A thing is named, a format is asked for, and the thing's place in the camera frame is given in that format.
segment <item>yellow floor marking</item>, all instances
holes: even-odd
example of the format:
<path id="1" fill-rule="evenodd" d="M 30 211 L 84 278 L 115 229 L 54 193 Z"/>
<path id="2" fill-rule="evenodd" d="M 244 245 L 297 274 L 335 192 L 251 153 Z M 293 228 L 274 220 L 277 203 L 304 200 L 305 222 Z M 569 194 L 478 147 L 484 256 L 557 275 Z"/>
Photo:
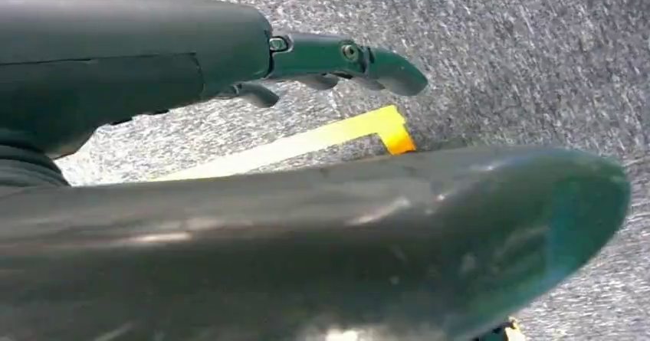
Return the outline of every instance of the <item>yellow floor marking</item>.
<path id="1" fill-rule="evenodd" d="M 272 163 L 298 157 L 351 140 L 377 134 L 393 155 L 414 151 L 415 144 L 405 128 L 406 120 L 394 105 L 327 124 L 304 133 L 278 139 L 204 165 L 174 172 L 155 181 L 201 179 L 237 175 Z"/>

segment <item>prosthetic hand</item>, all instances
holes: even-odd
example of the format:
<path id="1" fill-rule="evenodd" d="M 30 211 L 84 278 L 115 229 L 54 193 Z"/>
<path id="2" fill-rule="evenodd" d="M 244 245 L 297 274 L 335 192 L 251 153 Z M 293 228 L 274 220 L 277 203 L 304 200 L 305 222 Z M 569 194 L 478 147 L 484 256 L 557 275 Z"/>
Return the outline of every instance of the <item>prosthetic hand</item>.
<path id="1" fill-rule="evenodd" d="M 254 81 L 343 78 L 404 96 L 427 84 L 385 49 L 277 33 L 256 9 L 214 0 L 0 0 L 0 28 L 0 128 L 51 158 L 135 115 L 214 98 L 273 106 Z"/>

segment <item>dark green object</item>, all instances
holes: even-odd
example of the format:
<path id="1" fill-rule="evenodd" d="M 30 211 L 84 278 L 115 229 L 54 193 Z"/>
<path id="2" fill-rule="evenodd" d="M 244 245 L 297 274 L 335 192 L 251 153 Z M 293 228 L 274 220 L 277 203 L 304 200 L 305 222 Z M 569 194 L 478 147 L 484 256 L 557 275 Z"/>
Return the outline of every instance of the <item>dark green object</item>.
<path id="1" fill-rule="evenodd" d="M 406 59 L 278 34 L 211 0 L 0 0 L 0 336 L 466 341 L 620 227 L 620 166 L 564 149 L 416 153 L 274 174 L 70 187 L 94 130 L 256 80 L 410 96 Z"/>
<path id="2" fill-rule="evenodd" d="M 629 203 L 620 167 L 561 149 L 82 188 L 22 159 L 42 182 L 0 200 L 16 339 L 465 341 L 584 265 Z"/>
<path id="3" fill-rule="evenodd" d="M 392 52 L 277 34 L 255 8 L 215 0 L 0 0 L 0 28 L 0 128 L 52 158 L 136 115 L 212 98 L 272 106 L 277 95 L 256 80 L 322 90 L 343 77 L 406 96 L 427 84 Z"/>

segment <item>metal bolt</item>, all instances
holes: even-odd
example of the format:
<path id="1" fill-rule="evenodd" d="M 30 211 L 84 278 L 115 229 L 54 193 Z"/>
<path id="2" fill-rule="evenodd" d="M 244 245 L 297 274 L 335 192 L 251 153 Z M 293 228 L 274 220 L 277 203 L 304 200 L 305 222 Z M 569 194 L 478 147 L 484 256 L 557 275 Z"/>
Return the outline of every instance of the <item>metal bolt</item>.
<path id="1" fill-rule="evenodd" d="M 289 48 L 289 44 L 282 37 L 273 37 L 268 40 L 268 47 L 271 51 L 285 51 Z"/>
<path id="2" fill-rule="evenodd" d="M 353 44 L 346 44 L 341 48 L 343 56 L 349 61 L 359 60 L 359 48 Z"/>

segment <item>dark green arm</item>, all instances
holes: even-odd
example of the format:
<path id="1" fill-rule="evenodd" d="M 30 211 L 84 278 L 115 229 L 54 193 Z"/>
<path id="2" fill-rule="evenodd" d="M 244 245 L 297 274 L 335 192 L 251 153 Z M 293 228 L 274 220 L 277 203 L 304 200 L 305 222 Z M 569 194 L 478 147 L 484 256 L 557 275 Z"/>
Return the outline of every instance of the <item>dark green arm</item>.
<path id="1" fill-rule="evenodd" d="M 272 106 L 254 80 L 326 89 L 343 77 L 404 95 L 427 84 L 389 51 L 275 34 L 255 8 L 216 0 L 0 0 L 0 43 L 0 133 L 53 158 L 136 115 L 212 98 Z"/>

